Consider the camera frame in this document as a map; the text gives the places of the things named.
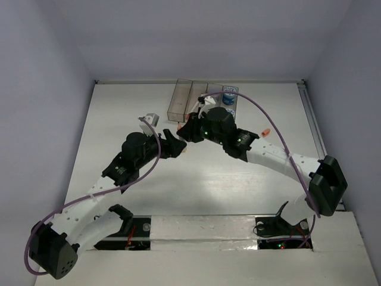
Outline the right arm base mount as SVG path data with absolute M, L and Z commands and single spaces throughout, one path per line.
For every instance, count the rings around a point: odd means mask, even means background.
M 280 207 L 275 216 L 260 216 L 255 219 L 252 231 L 258 238 L 259 250 L 313 249 L 307 219 L 292 226 L 281 218 L 287 203 Z

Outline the blue paint jar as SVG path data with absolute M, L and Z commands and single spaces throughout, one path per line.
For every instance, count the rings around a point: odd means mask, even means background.
M 234 110 L 232 110 L 232 109 L 230 109 L 230 108 L 227 108 L 226 111 L 229 112 L 233 117 L 236 116 Z
M 235 86 L 225 86 L 223 91 L 222 103 L 224 105 L 233 105 L 237 97 L 236 93 L 238 93 L 238 88 Z

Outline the orange highlighter cap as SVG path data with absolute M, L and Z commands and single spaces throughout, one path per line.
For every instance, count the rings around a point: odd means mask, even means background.
M 261 136 L 264 138 L 264 137 L 267 137 L 271 132 L 271 129 L 270 128 L 267 128 L 265 129 L 264 131 L 262 131 L 261 133 Z

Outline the red whiteboard marker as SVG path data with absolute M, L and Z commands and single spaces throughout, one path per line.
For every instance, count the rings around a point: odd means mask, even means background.
M 189 114 L 191 114 L 191 113 L 196 113 L 196 114 L 198 114 L 198 112 L 199 112 L 199 108 L 200 108 L 200 104 L 201 104 L 201 103 L 197 100 L 196 103 L 195 103 L 195 104 L 193 105 L 193 107 L 191 108 Z

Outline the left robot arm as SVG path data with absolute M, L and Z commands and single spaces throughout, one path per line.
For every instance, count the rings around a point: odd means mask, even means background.
M 105 237 L 130 232 L 133 213 L 121 205 L 123 193 L 143 180 L 152 169 L 140 175 L 148 163 L 155 167 L 160 159 L 176 158 L 186 143 L 168 129 L 163 135 L 153 131 L 127 135 L 121 151 L 101 177 L 82 197 L 47 215 L 31 230 L 24 263 L 32 260 L 55 279 L 65 277 L 79 256 Z

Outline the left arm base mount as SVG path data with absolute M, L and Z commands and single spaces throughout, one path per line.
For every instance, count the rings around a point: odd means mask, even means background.
M 94 245 L 97 250 L 145 251 L 151 249 L 151 216 L 135 216 L 122 205 L 109 208 L 122 221 L 118 232 L 111 234 Z

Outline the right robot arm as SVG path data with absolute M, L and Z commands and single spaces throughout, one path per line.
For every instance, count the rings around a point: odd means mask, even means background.
M 287 153 L 256 133 L 238 128 L 233 116 L 222 107 L 202 114 L 191 113 L 177 134 L 187 142 L 206 139 L 220 144 L 233 158 L 269 168 L 307 187 L 305 194 L 283 204 L 274 218 L 274 227 L 282 234 L 315 214 L 332 216 L 348 187 L 336 158 Z

